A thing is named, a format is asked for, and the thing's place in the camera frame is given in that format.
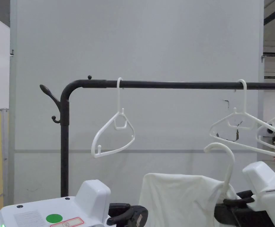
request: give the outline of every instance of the printed label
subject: printed label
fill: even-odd
[[[136,226],[139,227],[140,221],[142,219],[142,215],[140,215],[137,219]]]
[[[79,217],[77,217],[77,218],[72,218],[72,219],[65,220],[63,222],[51,225],[50,227],[74,227],[82,224],[84,224],[84,221]]]

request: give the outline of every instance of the gray wall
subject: gray wall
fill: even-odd
[[[17,0],[12,10],[15,57],[10,94],[14,202],[60,193],[60,127],[51,120],[59,114],[39,84],[59,97],[68,83],[88,75],[109,80],[256,82],[262,4]],[[248,98],[248,112],[256,116],[258,91],[248,92]],[[210,125],[233,107],[241,110],[241,101],[242,91],[124,89],[121,105],[136,130],[136,141],[125,153],[95,160],[89,153],[91,143],[116,112],[116,89],[78,89],[70,98],[70,194],[83,180],[99,179],[112,189],[113,202],[137,203],[142,177],[149,172],[222,180],[227,156],[203,154],[202,149],[212,142]],[[221,135],[235,138],[236,131]],[[254,131],[241,134],[240,141],[256,146],[254,136]],[[129,139],[130,133],[109,129],[100,143],[102,149],[116,149]],[[237,162],[231,183],[240,191],[247,189],[241,169],[256,161],[256,154],[233,149]]]

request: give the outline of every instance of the warning label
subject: warning label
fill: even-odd
[[[82,224],[84,224],[84,221],[79,217],[77,217],[77,218],[72,218],[72,219],[65,220],[63,222],[51,225],[50,227],[74,227]]]

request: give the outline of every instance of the black bracket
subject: black bracket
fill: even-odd
[[[40,89],[47,94],[53,101],[54,103],[57,105],[59,112],[61,113],[61,103],[60,101],[51,93],[51,91],[44,85],[40,85]],[[60,120],[56,120],[56,116],[52,116],[51,119],[53,120],[54,123],[59,124]]]

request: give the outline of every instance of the hanger hook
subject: hanger hook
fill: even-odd
[[[243,112],[247,113],[247,83],[243,79],[238,80],[238,82],[242,83],[242,85],[243,85],[243,93],[244,93]]]
[[[204,152],[209,153],[210,150],[213,149],[213,148],[223,149],[230,157],[229,166],[228,166],[226,177],[224,179],[224,184],[223,184],[223,187],[222,187],[222,193],[226,194],[227,191],[228,191],[228,188],[229,188],[231,175],[233,173],[233,166],[234,166],[234,163],[235,163],[235,157],[234,157],[234,154],[231,151],[231,149],[229,149],[225,144],[222,144],[220,142],[210,143],[208,146],[206,146],[204,148]]]
[[[117,79],[117,84],[116,84],[116,88],[117,88],[117,112],[121,112],[121,95],[120,95],[120,82],[121,82],[122,77]]]

